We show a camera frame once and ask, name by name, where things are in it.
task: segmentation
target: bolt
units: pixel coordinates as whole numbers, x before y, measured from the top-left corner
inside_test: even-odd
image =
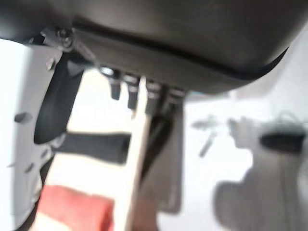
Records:
[[[66,29],[60,29],[57,31],[56,35],[61,41],[65,48],[70,48],[73,45],[72,32]]]
[[[50,58],[46,61],[47,70],[51,71],[56,66],[56,60],[54,58]]]

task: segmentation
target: black plastic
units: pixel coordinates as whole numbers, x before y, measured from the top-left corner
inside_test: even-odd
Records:
[[[76,56],[64,53],[56,65],[42,103],[34,143],[49,142],[66,132],[74,101],[84,72],[82,65],[71,65]]]
[[[76,134],[69,133],[57,151],[82,154],[107,162],[124,164],[128,155],[128,134]]]
[[[118,40],[84,40],[99,63],[221,92],[270,71],[307,19],[307,0],[2,0],[0,38],[95,25],[102,37]]]

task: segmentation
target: screw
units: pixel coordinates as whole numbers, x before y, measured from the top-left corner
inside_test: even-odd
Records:
[[[54,58],[50,58],[46,61],[47,70],[51,71],[56,66],[56,60]]]
[[[60,29],[57,31],[57,36],[65,48],[70,48],[73,45],[73,37],[71,31]]]

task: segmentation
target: red cloth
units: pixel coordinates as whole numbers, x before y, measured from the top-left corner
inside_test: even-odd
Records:
[[[45,185],[38,212],[73,231],[112,231],[113,200],[89,196],[62,186]]]

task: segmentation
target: red object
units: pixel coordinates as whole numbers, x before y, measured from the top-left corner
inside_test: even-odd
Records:
[[[113,200],[89,196],[62,186],[45,185],[38,212],[73,231],[112,231]]]

